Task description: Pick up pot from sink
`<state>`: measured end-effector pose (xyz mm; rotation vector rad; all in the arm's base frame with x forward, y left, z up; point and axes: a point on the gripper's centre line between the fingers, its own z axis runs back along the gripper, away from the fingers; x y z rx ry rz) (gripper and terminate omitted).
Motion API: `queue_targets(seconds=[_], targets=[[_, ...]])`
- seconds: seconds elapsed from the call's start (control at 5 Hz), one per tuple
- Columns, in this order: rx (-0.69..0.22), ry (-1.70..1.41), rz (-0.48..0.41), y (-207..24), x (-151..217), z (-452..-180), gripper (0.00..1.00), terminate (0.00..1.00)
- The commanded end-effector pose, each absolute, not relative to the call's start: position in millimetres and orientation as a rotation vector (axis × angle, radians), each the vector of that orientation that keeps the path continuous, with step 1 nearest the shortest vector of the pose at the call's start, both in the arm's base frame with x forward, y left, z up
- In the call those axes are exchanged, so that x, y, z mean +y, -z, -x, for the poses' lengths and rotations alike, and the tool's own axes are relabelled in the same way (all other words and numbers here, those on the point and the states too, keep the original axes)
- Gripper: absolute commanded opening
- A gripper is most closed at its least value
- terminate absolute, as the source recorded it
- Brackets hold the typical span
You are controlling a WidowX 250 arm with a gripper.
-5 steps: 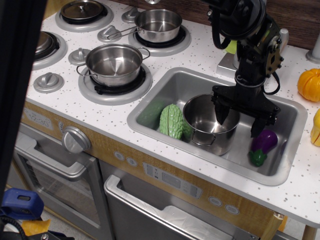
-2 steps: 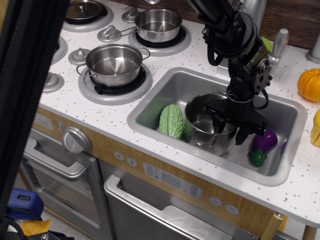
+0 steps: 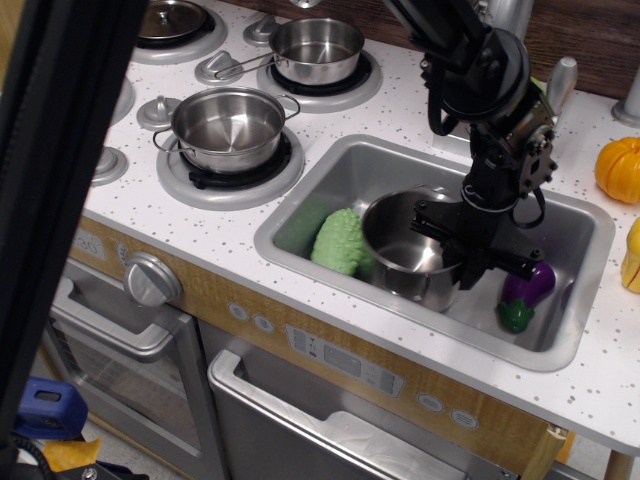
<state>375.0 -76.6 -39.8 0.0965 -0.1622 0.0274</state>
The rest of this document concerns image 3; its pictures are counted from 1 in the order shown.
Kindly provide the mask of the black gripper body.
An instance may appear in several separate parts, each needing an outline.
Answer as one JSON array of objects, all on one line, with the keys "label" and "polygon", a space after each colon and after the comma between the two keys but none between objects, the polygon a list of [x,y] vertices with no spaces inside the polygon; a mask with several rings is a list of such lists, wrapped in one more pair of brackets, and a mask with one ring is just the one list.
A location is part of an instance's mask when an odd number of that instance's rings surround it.
[{"label": "black gripper body", "polygon": [[464,184],[460,194],[459,202],[417,202],[411,228],[440,243],[451,241],[465,259],[484,257],[494,268],[529,280],[536,265],[544,259],[544,253],[523,231],[540,225],[545,217],[541,189],[531,192],[539,215],[526,222],[517,221],[514,210],[529,193],[521,192],[516,186]]}]

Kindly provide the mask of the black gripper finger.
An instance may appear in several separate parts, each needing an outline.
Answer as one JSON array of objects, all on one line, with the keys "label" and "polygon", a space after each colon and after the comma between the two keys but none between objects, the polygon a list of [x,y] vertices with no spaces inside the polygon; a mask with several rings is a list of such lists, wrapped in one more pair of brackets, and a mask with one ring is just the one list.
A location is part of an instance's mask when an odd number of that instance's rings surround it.
[{"label": "black gripper finger", "polygon": [[461,265],[465,258],[455,248],[451,241],[442,241],[441,246],[441,258],[444,265]]},{"label": "black gripper finger", "polygon": [[460,289],[471,290],[494,265],[484,257],[468,257],[463,261],[460,273]]}]

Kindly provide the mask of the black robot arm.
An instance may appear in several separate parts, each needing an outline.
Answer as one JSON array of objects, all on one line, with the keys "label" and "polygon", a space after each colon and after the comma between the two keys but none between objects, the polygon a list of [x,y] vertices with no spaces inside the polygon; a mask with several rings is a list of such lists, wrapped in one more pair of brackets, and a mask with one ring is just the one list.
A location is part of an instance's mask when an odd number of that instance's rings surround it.
[{"label": "black robot arm", "polygon": [[459,265],[463,290],[494,268],[530,279],[544,254],[523,232],[544,218],[517,221],[514,209],[528,196],[546,208],[541,187],[557,164],[554,113],[531,80],[523,43],[483,23],[467,1],[386,6],[424,54],[431,131],[446,136],[460,123],[470,128],[472,165],[460,201],[418,201],[413,230],[440,243],[445,264]]}]

